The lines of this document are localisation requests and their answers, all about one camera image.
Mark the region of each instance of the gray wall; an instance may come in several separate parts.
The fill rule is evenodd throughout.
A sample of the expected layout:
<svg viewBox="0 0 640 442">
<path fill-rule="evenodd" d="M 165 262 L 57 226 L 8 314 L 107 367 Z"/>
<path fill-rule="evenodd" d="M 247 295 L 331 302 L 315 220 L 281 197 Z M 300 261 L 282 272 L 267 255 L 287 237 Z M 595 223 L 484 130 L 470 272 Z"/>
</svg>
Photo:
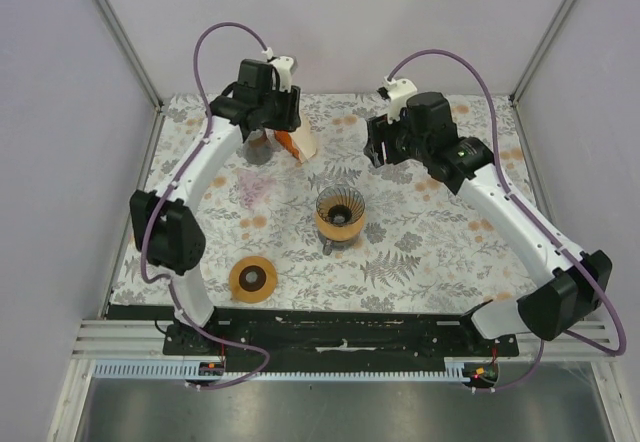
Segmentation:
<svg viewBox="0 0 640 442">
<path fill-rule="evenodd" d="M 510 93 L 561 0 L 110 0 L 163 97 L 195 92 L 193 44 L 223 20 L 249 24 L 278 53 L 300 62 L 306 92 L 372 92 L 401 59 L 446 48 L 467 57 L 496 93 Z M 233 30 L 202 51 L 205 87 L 235 80 L 257 44 Z M 431 58 L 404 74 L 422 89 L 477 93 L 463 67 Z"/>
<path fill-rule="evenodd" d="M 579 0 L 521 114 L 563 231 L 613 259 L 609 293 L 629 336 L 640 409 L 640 0 Z"/>
<path fill-rule="evenodd" d="M 91 0 L 0 0 L 0 439 L 44 440 L 152 109 Z"/>
</svg>

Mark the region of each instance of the gray floor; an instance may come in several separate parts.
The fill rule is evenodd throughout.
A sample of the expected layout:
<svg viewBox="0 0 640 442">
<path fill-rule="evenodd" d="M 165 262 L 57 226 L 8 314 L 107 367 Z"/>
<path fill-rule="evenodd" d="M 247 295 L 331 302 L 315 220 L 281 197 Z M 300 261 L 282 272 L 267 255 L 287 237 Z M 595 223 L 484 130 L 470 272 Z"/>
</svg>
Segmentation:
<svg viewBox="0 0 640 442">
<path fill-rule="evenodd" d="M 508 381 L 526 367 L 503 364 Z M 542 366 L 522 387 L 249 382 L 197 393 L 177 381 L 96 379 L 77 442 L 613 441 L 590 366 Z"/>
</svg>

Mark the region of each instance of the black circle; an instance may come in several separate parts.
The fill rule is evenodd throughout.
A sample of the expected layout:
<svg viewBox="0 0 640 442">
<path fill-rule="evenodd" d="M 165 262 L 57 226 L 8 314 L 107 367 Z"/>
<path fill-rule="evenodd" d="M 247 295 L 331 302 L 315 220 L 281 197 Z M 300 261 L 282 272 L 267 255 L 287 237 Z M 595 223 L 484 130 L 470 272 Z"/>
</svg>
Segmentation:
<svg viewBox="0 0 640 442">
<path fill-rule="evenodd" d="M 249 280 L 247 280 L 247 276 L 249 276 L 249 274 L 255 274 L 255 281 L 250 282 Z M 248 267 L 245 267 L 244 269 L 242 269 L 242 272 L 240 272 L 240 287 L 242 287 L 242 289 L 247 292 L 256 292 L 257 290 L 260 290 L 262 287 L 264 287 L 266 281 L 267 273 L 262 267 L 259 267 L 257 265 L 250 265 Z"/>
<path fill-rule="evenodd" d="M 353 217 L 351 209 L 346 205 L 334 205 L 329 209 L 328 215 L 331 224 L 337 227 L 347 225 Z"/>
</svg>

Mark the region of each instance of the patterned tablecloth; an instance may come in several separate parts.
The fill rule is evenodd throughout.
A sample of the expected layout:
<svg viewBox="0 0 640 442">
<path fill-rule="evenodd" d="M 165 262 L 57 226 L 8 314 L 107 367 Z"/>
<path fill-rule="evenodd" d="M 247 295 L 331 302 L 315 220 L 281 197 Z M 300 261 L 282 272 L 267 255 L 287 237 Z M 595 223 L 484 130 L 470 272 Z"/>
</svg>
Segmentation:
<svg viewBox="0 0 640 442">
<path fill-rule="evenodd" d="M 489 143 L 484 99 L 448 99 L 461 135 Z M 496 97 L 495 103 L 504 166 L 532 198 L 512 111 L 506 97 Z M 216 305 L 244 305 L 231 299 L 228 277 L 248 255 L 267 257 L 278 271 L 275 292 L 256 307 L 445 313 L 533 286 L 491 224 L 420 164 L 371 166 L 362 155 L 364 119 L 384 106 L 377 95 L 303 95 L 301 107 L 319 147 L 310 162 L 300 164 L 275 141 L 276 152 L 266 165 L 251 166 L 238 155 L 227 161 L 197 213 L 207 237 L 203 275 Z M 173 98 L 147 188 L 171 171 L 203 118 L 195 95 Z M 324 187 L 338 183 L 363 194 L 367 223 L 355 247 L 323 256 L 312 218 L 315 200 Z M 146 285 L 139 269 L 131 240 L 112 302 L 171 304 L 166 282 Z"/>
</svg>

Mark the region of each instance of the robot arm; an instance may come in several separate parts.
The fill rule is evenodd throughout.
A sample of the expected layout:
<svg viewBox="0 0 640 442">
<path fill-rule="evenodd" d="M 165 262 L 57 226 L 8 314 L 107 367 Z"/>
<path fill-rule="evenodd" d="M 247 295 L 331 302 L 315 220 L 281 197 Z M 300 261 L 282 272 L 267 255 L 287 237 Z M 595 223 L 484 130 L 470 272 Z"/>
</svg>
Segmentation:
<svg viewBox="0 0 640 442">
<path fill-rule="evenodd" d="M 175 273 L 173 282 L 178 298 L 196 324 L 205 324 L 214 309 L 200 271 L 206 240 L 195 219 L 198 205 L 215 174 L 252 131 L 293 132 L 300 127 L 300 88 L 292 85 L 295 68 L 293 57 L 271 57 L 268 62 L 242 61 L 238 80 L 229 87 L 233 95 L 220 95 L 210 104 L 214 130 L 209 137 L 204 138 L 206 127 L 203 127 L 174 170 L 149 192 L 136 191 L 129 201 L 136 248 L 141 250 L 159 195 L 174 184 L 153 227 L 147 260 Z M 201 142 L 205 145 L 194 156 Z M 187 162 L 179 182 L 173 182 L 178 168 Z M 186 322 L 180 313 L 176 317 Z"/>
<path fill-rule="evenodd" d="M 374 166 L 421 162 L 429 174 L 477 209 L 522 260 L 536 289 L 519 299 L 494 301 L 472 310 L 471 321 L 485 339 L 533 332 L 552 340 L 600 304 L 588 281 L 562 255 L 568 250 L 604 290 L 611 261 L 602 252 L 584 250 L 547 221 L 507 178 L 502 187 L 491 150 L 479 139 L 458 136 L 449 103 L 440 93 L 418 93 L 407 79 L 386 81 L 386 114 L 369 119 L 365 154 Z M 511 200 L 516 195 L 543 226 L 563 243 L 557 249 Z"/>
</svg>

